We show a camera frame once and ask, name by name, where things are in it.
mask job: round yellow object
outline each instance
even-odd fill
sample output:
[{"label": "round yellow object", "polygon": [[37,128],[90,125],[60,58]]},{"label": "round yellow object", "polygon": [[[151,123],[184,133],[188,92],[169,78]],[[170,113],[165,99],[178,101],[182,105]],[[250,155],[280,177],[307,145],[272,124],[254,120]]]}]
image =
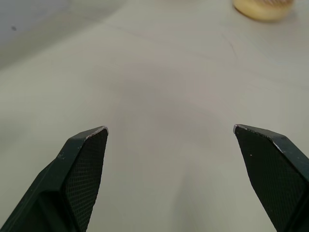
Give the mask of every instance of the round yellow object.
[{"label": "round yellow object", "polygon": [[288,15],[294,0],[234,0],[237,10],[259,21],[277,21]]}]

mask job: yellow object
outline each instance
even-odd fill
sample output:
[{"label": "yellow object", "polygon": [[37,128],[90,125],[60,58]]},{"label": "yellow object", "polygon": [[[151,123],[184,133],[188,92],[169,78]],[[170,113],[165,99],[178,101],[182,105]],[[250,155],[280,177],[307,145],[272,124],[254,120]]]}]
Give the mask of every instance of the yellow object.
[{"label": "yellow object", "polygon": [[245,16],[260,21],[277,21],[288,15],[294,0],[234,0]]}]

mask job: textured grip pad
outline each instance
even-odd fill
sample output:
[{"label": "textured grip pad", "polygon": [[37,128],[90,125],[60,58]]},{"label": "textured grip pad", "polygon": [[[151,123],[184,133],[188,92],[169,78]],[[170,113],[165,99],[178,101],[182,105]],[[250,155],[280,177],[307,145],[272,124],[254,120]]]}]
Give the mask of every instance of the textured grip pad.
[{"label": "textured grip pad", "polygon": [[302,213],[308,200],[308,158],[288,138],[268,130],[236,125],[235,135],[270,220],[278,232],[291,231],[297,218],[308,214]]},{"label": "textured grip pad", "polygon": [[96,202],[105,143],[98,133],[86,140],[63,185],[64,199],[80,232],[85,232]]}]

